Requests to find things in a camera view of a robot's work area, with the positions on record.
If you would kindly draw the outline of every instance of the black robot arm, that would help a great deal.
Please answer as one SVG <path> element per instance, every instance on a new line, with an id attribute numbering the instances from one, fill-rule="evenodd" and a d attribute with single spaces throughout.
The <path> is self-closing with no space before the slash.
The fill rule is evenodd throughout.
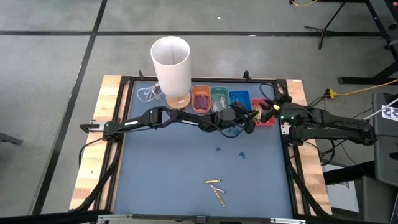
<path id="1" fill-rule="evenodd" d="M 170 115 L 167 121 L 162 121 L 163 112 Z M 235 126 L 243 126 L 246 133 L 250 134 L 254 131 L 255 123 L 253 117 L 258 111 L 245 110 L 241 103 L 233 103 L 230 108 L 219 112 L 199 116 L 184 111 L 169 109 L 167 107 L 153 107 L 144 112 L 141 116 L 129 120 L 117 122 L 108 121 L 104 124 L 103 129 L 93 130 L 88 127 L 89 131 L 103 131 L 103 137 L 110 142 L 118 142 L 123 138 L 124 133 L 128 133 L 142 127 L 164 128 L 171 123 L 184 123 L 197 126 L 202 131 L 212 132 L 221 131 Z"/>
<path id="2" fill-rule="evenodd" d="M 335 116 L 319 108 L 302 106 L 291 102 L 290 97 L 280 97 L 278 101 L 265 100 L 261 121 L 272 116 L 282 124 L 289 124 L 289 142 L 302 145 L 308 139 L 349 140 L 356 144 L 370 146 L 376 142 L 374 128 L 369 120 Z"/>

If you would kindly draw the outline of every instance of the white label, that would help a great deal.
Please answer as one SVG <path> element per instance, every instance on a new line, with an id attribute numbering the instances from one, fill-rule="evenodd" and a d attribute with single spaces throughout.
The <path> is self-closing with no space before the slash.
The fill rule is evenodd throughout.
<path id="1" fill-rule="evenodd" d="M 398 108 L 393 108 L 391 106 L 381 106 L 383 110 L 381 111 L 381 116 L 393 121 L 398 121 Z"/>
<path id="2" fill-rule="evenodd" d="M 138 123 L 138 121 L 131 121 L 131 122 L 125 123 L 124 125 L 127 126 L 127 125 L 130 125 L 130 124 L 137 124 L 137 123 Z"/>
<path id="3" fill-rule="evenodd" d="M 185 121 L 185 120 L 181 120 L 181 122 L 185 123 L 185 124 L 191 124 L 191 125 L 195 125 L 198 126 L 198 123 L 192 122 L 192 121 Z"/>

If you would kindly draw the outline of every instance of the blue container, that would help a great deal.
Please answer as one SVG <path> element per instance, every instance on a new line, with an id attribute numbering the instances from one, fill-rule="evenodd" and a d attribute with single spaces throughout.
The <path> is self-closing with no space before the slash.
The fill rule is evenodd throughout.
<path id="1" fill-rule="evenodd" d="M 229 93 L 229 103 L 240 102 L 246 110 L 251 110 L 251 100 L 248 91 L 231 91 Z"/>

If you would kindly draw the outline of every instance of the gray floor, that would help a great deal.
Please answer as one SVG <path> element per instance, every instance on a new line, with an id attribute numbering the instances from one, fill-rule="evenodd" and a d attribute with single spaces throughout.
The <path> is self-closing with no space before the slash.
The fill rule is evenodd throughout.
<path id="1" fill-rule="evenodd" d="M 196 1 L 108 0 L 100 30 L 243 30 L 300 31 L 304 25 L 323 27 L 337 3 L 290 6 L 288 0 Z M 387 27 L 393 18 L 382 1 L 372 1 Z M 1 0 L 0 30 L 92 30 L 99 0 Z M 363 4 L 347 4 L 330 26 L 338 31 L 377 31 Z M 103 75 L 155 75 L 149 49 L 160 37 L 97 37 L 76 102 L 65 143 L 43 212 L 69 206 L 78 172 L 78 151 L 86 134 L 78 125 L 89 121 Z M 371 77 L 393 59 L 381 39 L 309 37 L 184 37 L 192 50 L 193 75 L 303 80 L 307 101 L 326 88 L 338 93 L 366 86 L 339 85 L 339 76 Z M 24 215 L 49 155 L 88 37 L 0 37 L 0 127 L 25 139 L 22 146 L 0 144 L 0 216 Z M 371 107 L 372 92 L 327 100 L 327 110 L 354 116 Z M 322 150 L 329 143 L 318 142 Z M 372 147 L 345 144 L 356 162 L 373 158 Z M 352 162 L 338 148 L 335 161 Z"/>

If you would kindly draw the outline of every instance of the metal stand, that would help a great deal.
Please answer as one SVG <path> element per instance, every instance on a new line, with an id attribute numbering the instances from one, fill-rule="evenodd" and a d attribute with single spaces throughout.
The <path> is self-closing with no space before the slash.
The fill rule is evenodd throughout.
<path id="1" fill-rule="evenodd" d="M 388 78 L 390 75 L 398 71 L 398 61 L 395 61 L 390 66 L 385 68 L 373 77 L 338 77 L 340 84 L 360 84 L 360 85 L 381 85 L 395 80 L 395 78 Z"/>
<path id="2" fill-rule="evenodd" d="M 325 38 L 325 36 L 327 37 L 327 36 L 329 36 L 329 35 L 332 35 L 333 33 L 336 33 L 336 32 L 333 32 L 333 31 L 328 31 L 328 27 L 329 27 L 329 25 L 331 24 L 331 22 L 333 22 L 333 20 L 335 19 L 335 17 L 337 16 L 337 14 L 340 12 L 341 8 L 342 8 L 345 4 L 346 4 L 346 2 L 343 2 L 343 3 L 341 4 L 341 6 L 337 9 L 337 11 L 336 11 L 335 14 L 333 15 L 333 17 L 329 20 L 329 22 L 328 22 L 328 24 L 325 26 L 325 28 L 319 29 L 319 28 L 316 28 L 316 27 L 304 26 L 304 28 L 306 28 L 306 29 L 311 29 L 311 30 L 315 30 L 315 31 L 317 31 L 317 32 L 321 32 L 321 37 L 320 37 L 319 43 L 318 43 L 318 50 L 320 50 L 320 49 L 322 48 L 322 43 L 323 43 L 323 39 Z"/>
<path id="3" fill-rule="evenodd" d="M 9 136 L 8 134 L 0 133 L 0 142 L 9 142 L 11 144 L 20 145 L 23 140 Z"/>
<path id="4" fill-rule="evenodd" d="M 364 162 L 355 166 L 344 167 L 342 169 L 331 170 L 323 173 L 325 184 L 339 184 L 341 182 L 352 181 L 362 178 L 364 175 L 374 177 L 374 161 Z"/>

